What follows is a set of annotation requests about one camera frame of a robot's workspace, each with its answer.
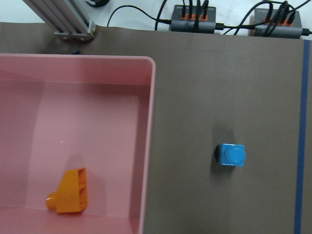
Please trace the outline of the small blue block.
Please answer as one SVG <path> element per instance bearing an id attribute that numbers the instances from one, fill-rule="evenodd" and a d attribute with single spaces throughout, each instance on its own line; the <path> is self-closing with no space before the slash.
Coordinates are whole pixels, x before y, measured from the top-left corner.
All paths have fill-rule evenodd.
<path id="1" fill-rule="evenodd" d="M 245 145 L 218 144 L 216 148 L 216 161 L 219 165 L 243 167 L 246 160 Z"/>

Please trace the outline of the orange sloped block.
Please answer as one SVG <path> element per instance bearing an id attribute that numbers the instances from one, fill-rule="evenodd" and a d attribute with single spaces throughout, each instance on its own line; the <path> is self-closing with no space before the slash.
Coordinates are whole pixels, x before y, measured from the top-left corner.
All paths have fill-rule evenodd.
<path id="1" fill-rule="evenodd" d="M 85 168 L 66 171 L 57 190 L 46 198 L 46 207 L 58 214 L 82 212 L 87 205 Z"/>

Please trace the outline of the pink plastic box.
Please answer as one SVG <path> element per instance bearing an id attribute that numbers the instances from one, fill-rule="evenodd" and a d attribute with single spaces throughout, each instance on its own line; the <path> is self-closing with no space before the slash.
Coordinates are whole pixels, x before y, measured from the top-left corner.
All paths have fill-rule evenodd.
<path id="1" fill-rule="evenodd" d="M 1 54 L 1 233 L 143 233 L 155 74 L 144 56 Z M 72 169 L 88 205 L 58 214 Z"/>

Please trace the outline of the far grey usb hub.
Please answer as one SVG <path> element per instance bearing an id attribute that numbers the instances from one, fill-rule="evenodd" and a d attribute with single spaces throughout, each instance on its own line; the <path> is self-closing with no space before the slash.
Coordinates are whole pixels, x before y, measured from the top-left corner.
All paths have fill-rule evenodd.
<path id="1" fill-rule="evenodd" d="M 208 7 L 206 17 L 203 13 L 198 18 L 198 28 L 195 27 L 196 7 L 192 7 L 192 16 L 189 16 L 189 6 L 186 6 L 185 16 L 182 14 L 183 5 L 175 5 L 171 17 L 170 30 L 172 32 L 187 32 L 187 33 L 204 33 L 213 34 L 216 27 L 216 7 Z"/>

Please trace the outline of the grey usb hub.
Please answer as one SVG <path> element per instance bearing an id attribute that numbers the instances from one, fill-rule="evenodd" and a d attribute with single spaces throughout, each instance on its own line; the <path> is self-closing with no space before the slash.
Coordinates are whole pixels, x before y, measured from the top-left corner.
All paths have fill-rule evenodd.
<path id="1" fill-rule="evenodd" d="M 189 16 L 189 6 L 186 6 L 185 16 L 182 14 L 183 5 L 175 5 L 171 17 L 170 30 L 172 32 L 187 32 L 187 33 L 204 33 L 213 34 L 216 27 L 216 7 L 208 7 L 206 17 L 203 13 L 198 18 L 198 28 L 195 27 L 196 7 L 192 7 L 192 16 Z"/>
<path id="2" fill-rule="evenodd" d="M 265 32 L 269 33 L 273 28 L 275 23 L 272 23 L 270 28 L 269 22 L 259 25 L 265 21 L 268 9 L 256 8 L 254 14 L 250 19 L 250 24 L 258 24 L 255 29 L 249 30 L 249 36 L 253 37 L 264 37 Z M 299 39 L 302 36 L 302 23 L 300 13 L 296 11 L 295 13 L 289 13 L 285 20 L 281 20 L 274 30 L 270 33 L 271 38 L 286 38 L 286 39 Z"/>

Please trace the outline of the near grey usb hub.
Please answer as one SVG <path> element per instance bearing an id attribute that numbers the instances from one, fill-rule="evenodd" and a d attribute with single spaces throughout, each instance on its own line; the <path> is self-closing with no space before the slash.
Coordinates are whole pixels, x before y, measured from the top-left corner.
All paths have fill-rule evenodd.
<path id="1" fill-rule="evenodd" d="M 265 32 L 269 33 L 273 28 L 275 23 L 272 23 L 270 28 L 269 22 L 259 25 L 265 21 L 268 9 L 256 8 L 254 14 L 250 19 L 250 24 L 258 24 L 255 29 L 249 30 L 249 36 L 253 37 L 264 37 Z M 300 13 L 296 11 L 295 13 L 289 13 L 285 20 L 281 20 L 274 30 L 270 33 L 271 38 L 286 38 L 286 39 L 299 39 L 302 36 L 302 23 Z"/>

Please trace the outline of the aluminium frame post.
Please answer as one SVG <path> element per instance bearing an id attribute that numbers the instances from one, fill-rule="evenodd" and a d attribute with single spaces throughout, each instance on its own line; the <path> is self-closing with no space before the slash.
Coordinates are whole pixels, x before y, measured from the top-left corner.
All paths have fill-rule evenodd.
<path id="1" fill-rule="evenodd" d="M 62 40 L 92 41 L 94 21 L 75 0 L 25 0 L 29 6 Z"/>

